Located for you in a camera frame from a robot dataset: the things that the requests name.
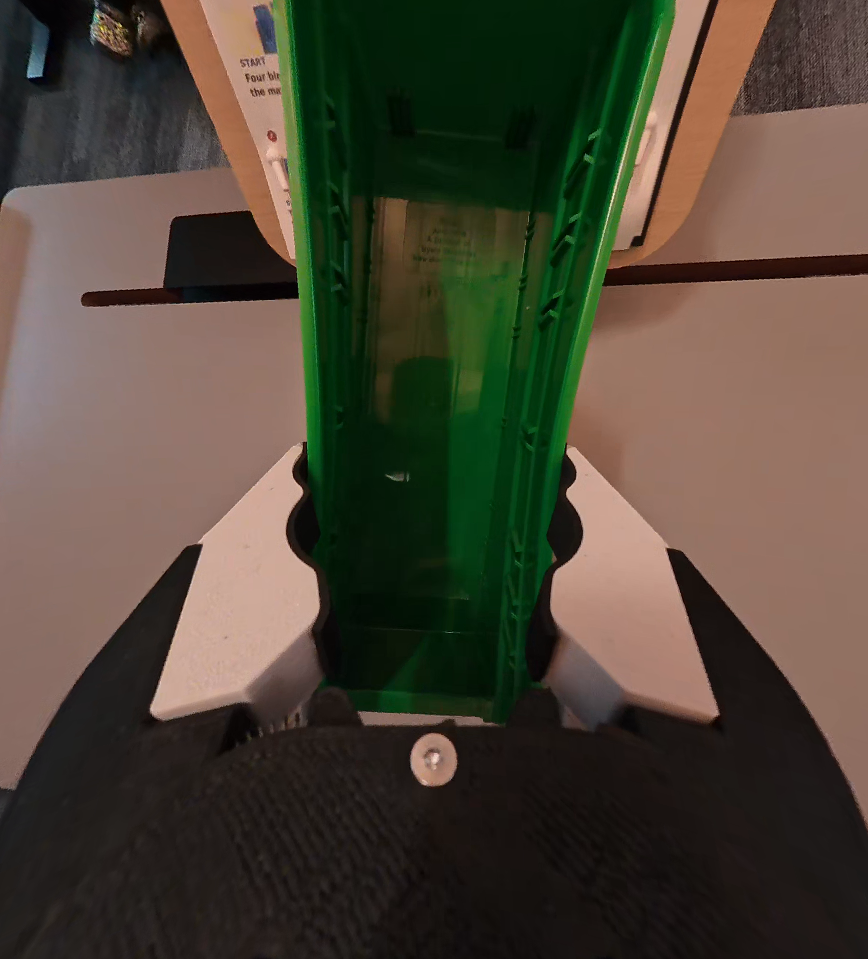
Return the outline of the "white clipboard stand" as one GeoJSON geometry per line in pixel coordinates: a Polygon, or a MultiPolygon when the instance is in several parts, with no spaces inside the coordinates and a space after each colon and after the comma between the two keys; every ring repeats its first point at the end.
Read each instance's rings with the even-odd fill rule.
{"type": "MultiPolygon", "coordinates": [[[[638,167],[642,164],[643,158],[649,150],[651,139],[654,135],[654,131],[657,126],[657,122],[658,122],[658,114],[656,113],[656,111],[651,110],[648,115],[645,128],[643,130],[643,134],[637,148],[637,152],[634,160],[634,167],[638,167]]],[[[283,144],[281,144],[277,133],[272,128],[266,131],[265,136],[267,140],[267,145],[263,151],[264,161],[273,170],[275,177],[277,179],[277,182],[281,186],[281,189],[283,189],[284,192],[287,192],[289,190],[289,183],[288,183],[288,173],[287,173],[286,147],[283,144]]]]}

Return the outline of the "glittery object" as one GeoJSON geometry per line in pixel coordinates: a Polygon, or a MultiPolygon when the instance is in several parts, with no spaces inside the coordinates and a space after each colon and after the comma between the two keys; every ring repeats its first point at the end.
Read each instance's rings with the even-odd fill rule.
{"type": "Polygon", "coordinates": [[[92,1],[90,41],[117,59],[153,52],[168,33],[160,1],[92,1]]]}

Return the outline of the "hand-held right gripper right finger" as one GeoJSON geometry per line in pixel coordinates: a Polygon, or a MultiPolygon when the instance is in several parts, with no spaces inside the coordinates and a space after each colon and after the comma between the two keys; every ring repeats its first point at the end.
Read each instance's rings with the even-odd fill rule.
{"type": "Polygon", "coordinates": [[[525,662],[567,722],[591,731],[631,708],[713,722],[719,709],[665,541],[573,446],[545,544],[553,561],[525,662]]]}

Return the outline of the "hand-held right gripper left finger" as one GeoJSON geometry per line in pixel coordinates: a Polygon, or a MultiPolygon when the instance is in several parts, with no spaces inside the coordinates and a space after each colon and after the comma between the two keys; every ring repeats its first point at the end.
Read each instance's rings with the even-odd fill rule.
{"type": "Polygon", "coordinates": [[[288,540],[303,451],[289,448],[199,541],[150,704],[155,719],[244,706],[260,726],[282,726],[324,677],[317,574],[288,540]]]}

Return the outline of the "green plastic bin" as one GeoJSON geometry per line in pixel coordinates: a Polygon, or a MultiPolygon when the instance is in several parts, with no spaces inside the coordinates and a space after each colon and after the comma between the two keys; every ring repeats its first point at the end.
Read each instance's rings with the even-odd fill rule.
{"type": "Polygon", "coordinates": [[[328,682],[504,723],[675,2],[279,2],[328,682]]]}

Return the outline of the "grey desk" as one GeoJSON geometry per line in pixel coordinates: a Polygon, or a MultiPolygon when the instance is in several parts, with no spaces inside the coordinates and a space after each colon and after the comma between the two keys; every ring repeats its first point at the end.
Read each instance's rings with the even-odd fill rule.
{"type": "MultiPolygon", "coordinates": [[[[164,276],[228,170],[13,191],[0,213],[0,787],[180,550],[302,441],[295,303],[84,306],[164,276]]],[[[868,104],[733,118],[609,286],[568,442],[786,674],[868,822],[868,104]]]]}

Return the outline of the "instruction sheet on wooden board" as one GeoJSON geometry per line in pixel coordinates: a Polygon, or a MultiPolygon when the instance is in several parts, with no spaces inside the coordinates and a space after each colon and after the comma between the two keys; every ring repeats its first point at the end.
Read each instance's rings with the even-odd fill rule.
{"type": "MultiPolygon", "coordinates": [[[[236,175],[232,158],[236,156],[236,150],[250,149],[252,141],[240,126],[243,117],[237,103],[228,99],[231,94],[228,76],[216,56],[200,4],[193,1],[164,2],[163,6],[248,203],[245,195],[251,187],[244,172],[240,173],[244,176],[242,179],[236,175]]],[[[637,245],[630,249],[613,250],[608,265],[610,276],[656,252],[685,221],[710,168],[733,103],[775,6],[774,2],[766,1],[710,4],[704,15],[701,35],[704,45],[691,55],[688,89],[680,96],[672,133],[661,158],[660,182],[650,201],[646,236],[639,237],[637,245]]],[[[265,240],[273,248],[278,243],[276,236],[265,240]]],[[[287,253],[277,252],[289,262],[295,259],[289,260],[287,253]]]]}

